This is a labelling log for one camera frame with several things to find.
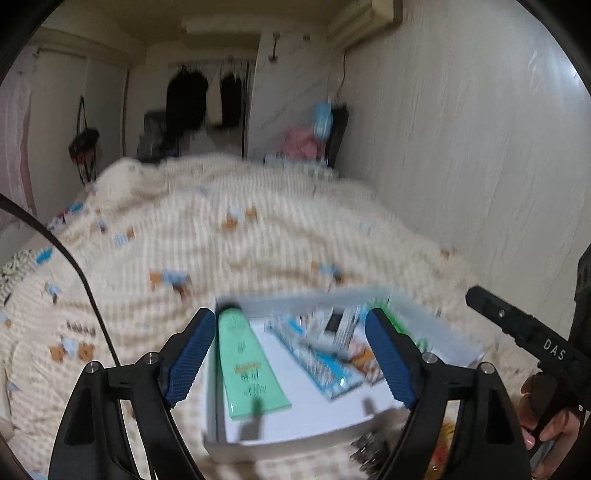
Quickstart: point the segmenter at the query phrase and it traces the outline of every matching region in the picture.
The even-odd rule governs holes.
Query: pink curtain
[[[0,193],[35,213],[27,137],[38,48],[25,47],[0,85]],[[0,211],[0,232],[14,218]]]

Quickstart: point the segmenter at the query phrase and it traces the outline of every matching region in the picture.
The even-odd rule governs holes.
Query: cream blanket
[[[463,261],[410,232],[357,182],[312,179],[227,155],[157,168],[124,158],[100,176],[61,240],[87,275],[122,364],[159,350],[216,296],[335,288],[331,275],[314,268],[334,264],[345,285],[397,285],[488,348],[489,359],[498,362],[502,351],[511,390],[532,366],[512,359],[515,349],[500,347],[496,329],[465,306],[475,279]],[[173,288],[170,272],[190,283]],[[0,359],[15,387],[10,447],[25,467],[47,474],[84,364],[113,363],[83,286],[58,252],[17,285],[5,313]],[[202,383],[200,373],[173,415],[206,477],[364,477],[348,446],[254,466],[214,465],[199,430]],[[140,473],[149,478],[137,427],[124,411]]]

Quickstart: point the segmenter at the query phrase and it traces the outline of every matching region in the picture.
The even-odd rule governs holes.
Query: wall hook
[[[273,32],[273,40],[275,40],[275,43],[273,44],[273,53],[271,55],[269,55],[269,61],[271,63],[277,63],[277,55],[275,55],[275,53],[277,52],[277,40],[279,40],[281,38],[281,34],[279,32]]]

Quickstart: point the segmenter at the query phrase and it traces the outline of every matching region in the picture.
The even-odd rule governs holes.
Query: closet door
[[[122,156],[121,118],[127,69],[103,61],[89,60],[86,74],[86,119],[100,133],[97,173]]]
[[[28,154],[33,196],[42,222],[66,208],[82,190],[68,145],[76,135],[85,70],[83,57],[40,53],[33,78]]]

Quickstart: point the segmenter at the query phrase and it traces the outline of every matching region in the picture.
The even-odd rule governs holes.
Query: blue gripper pad
[[[394,330],[389,321],[388,326],[395,335],[401,335]],[[392,396],[404,403],[406,408],[412,408],[417,396],[414,394],[411,372],[373,311],[370,311],[365,319],[365,336],[384,373]]]
[[[163,362],[163,369],[166,369],[168,374],[168,385],[162,385],[161,388],[163,387],[164,397],[171,408],[174,408],[178,402],[187,398],[197,372],[201,368],[203,359],[216,334],[216,316],[213,312],[207,310],[207,313],[199,321],[200,312],[201,310],[197,312],[183,333],[177,334],[179,335],[178,339],[184,340],[185,344],[180,353],[177,353],[176,361],[170,366],[166,365],[166,361]],[[175,336],[171,337],[162,351],[167,349],[168,344]]]

